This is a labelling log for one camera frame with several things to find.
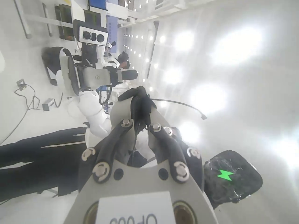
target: power adapter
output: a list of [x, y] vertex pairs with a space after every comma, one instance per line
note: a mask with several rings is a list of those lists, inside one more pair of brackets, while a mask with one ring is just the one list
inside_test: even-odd
[[44, 111], [49, 111], [50, 109], [53, 109], [55, 107], [55, 102], [53, 98], [47, 99], [43, 104], [42, 104], [43, 110]]

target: screw head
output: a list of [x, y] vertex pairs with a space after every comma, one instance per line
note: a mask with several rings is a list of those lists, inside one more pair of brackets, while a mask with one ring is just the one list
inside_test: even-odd
[[170, 127], [168, 127], [168, 126], [164, 126], [163, 128], [164, 128], [164, 130], [167, 132], [167, 134], [168, 134], [169, 136], [171, 136], [171, 135], [173, 134], [172, 129], [171, 129]]
[[159, 130], [159, 128], [160, 128], [160, 125], [159, 125], [158, 123], [155, 123], [155, 124], [153, 125], [153, 129], [154, 129], [154, 130]]
[[93, 168], [93, 174], [98, 178], [98, 182], [102, 182], [107, 178], [110, 172], [110, 166], [105, 161], [99, 162]]
[[176, 178], [181, 182], [187, 181], [190, 173], [186, 164], [181, 161], [176, 161], [173, 165], [176, 167], [176, 173], [178, 174]]
[[123, 120], [123, 125], [129, 126], [130, 125], [130, 120], [129, 119]]
[[91, 155], [95, 155], [95, 149], [90, 147], [87, 148], [86, 150], [83, 151], [81, 159], [82, 161], [87, 161], [87, 159], [91, 156]]

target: black pants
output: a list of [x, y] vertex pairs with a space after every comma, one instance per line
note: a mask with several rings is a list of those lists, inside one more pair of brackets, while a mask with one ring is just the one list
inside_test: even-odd
[[[85, 131], [61, 130], [0, 146], [0, 201], [57, 186], [59, 196], [77, 190]], [[1, 169], [19, 162], [31, 163]]]

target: bright light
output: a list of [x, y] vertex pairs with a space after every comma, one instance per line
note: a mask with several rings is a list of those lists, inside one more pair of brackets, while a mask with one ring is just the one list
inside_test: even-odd
[[274, 150], [289, 164], [299, 166], [299, 142], [292, 139], [284, 139], [274, 145]]
[[194, 35], [190, 31], [179, 33], [174, 41], [175, 49], [178, 51], [185, 51], [191, 49], [193, 46]]
[[171, 68], [164, 73], [163, 81], [169, 84], [177, 84], [182, 80], [182, 70], [179, 68]]
[[204, 114], [223, 109], [226, 106], [225, 91], [214, 84], [202, 84], [191, 93], [191, 103]]
[[222, 38], [216, 45], [212, 57], [215, 63], [238, 64], [258, 53], [262, 34], [254, 28], [243, 28]]
[[168, 105], [168, 102], [166, 101], [161, 101], [160, 106], [161, 108], [165, 108]]
[[160, 43], [164, 43], [165, 40], [166, 40], [166, 37], [165, 37], [165, 36], [161, 36], [161, 37], [160, 37]]
[[178, 127], [185, 143], [199, 142], [199, 128], [191, 121], [186, 121]]

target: green lightning bolt icon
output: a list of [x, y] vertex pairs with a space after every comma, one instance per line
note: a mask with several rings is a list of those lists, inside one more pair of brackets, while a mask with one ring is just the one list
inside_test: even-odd
[[221, 175], [217, 175], [217, 177], [231, 181], [231, 178], [229, 177], [229, 175], [233, 175], [234, 173], [231, 173], [229, 171], [224, 171], [221, 169], [219, 171], [221, 172]]

